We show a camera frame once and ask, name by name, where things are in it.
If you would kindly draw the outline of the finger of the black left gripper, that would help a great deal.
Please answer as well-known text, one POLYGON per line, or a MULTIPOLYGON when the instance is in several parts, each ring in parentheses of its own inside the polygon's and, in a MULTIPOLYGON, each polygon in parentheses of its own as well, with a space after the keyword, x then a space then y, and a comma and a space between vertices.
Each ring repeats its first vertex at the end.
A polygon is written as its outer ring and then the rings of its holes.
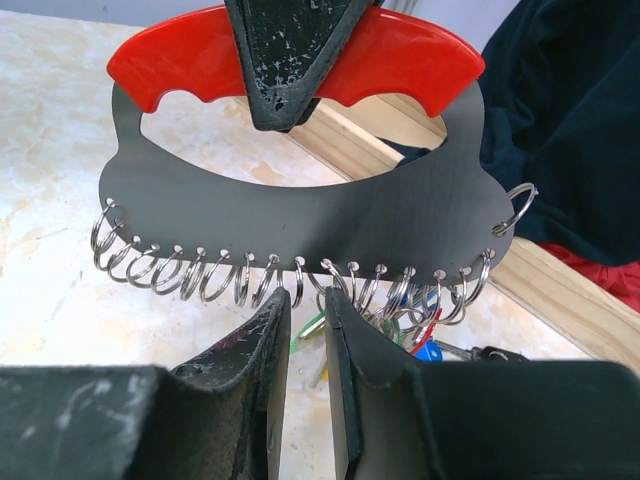
POLYGON ((254 127, 289 132, 306 122, 316 92, 368 0, 235 0, 224 3, 254 127))

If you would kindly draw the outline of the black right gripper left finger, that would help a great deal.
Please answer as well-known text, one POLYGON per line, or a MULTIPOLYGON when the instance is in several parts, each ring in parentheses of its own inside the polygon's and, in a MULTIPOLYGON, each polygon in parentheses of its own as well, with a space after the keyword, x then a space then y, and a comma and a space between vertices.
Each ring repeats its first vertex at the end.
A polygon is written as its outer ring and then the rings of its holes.
POLYGON ((244 324, 174 369, 5 367, 5 479, 274 479, 291 301, 276 289, 244 324))

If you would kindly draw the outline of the red-handled metal key organizer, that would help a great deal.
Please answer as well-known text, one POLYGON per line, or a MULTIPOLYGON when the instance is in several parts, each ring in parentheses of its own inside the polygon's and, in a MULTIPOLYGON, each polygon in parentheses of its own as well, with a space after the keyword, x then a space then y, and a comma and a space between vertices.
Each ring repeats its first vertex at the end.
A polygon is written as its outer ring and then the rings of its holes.
MULTIPOLYGON (((370 7, 316 92, 317 106, 400 94, 443 118, 457 101, 474 102, 480 162, 483 68, 480 54, 444 28, 370 7)), ((134 34, 106 70, 117 143, 99 177, 90 249, 95 267, 115 282, 204 303, 225 296, 240 306, 257 306, 278 288, 293 303, 324 304, 336 289, 377 322, 424 324, 448 306, 445 321, 456 323, 502 256, 488 247, 476 273, 438 269, 420 281, 410 265, 312 253, 313 222, 342 179, 288 132, 254 127, 225 5, 134 34)), ((502 188, 514 211, 495 232, 514 235, 538 191, 531 183, 502 188)))

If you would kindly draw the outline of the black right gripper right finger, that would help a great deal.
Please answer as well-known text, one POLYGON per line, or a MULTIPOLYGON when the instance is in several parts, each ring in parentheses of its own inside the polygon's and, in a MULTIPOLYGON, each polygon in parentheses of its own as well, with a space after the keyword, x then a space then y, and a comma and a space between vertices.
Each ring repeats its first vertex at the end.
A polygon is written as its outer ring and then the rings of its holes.
POLYGON ((326 321, 340 479, 639 475, 639 380, 623 365, 423 362, 336 289, 326 321))

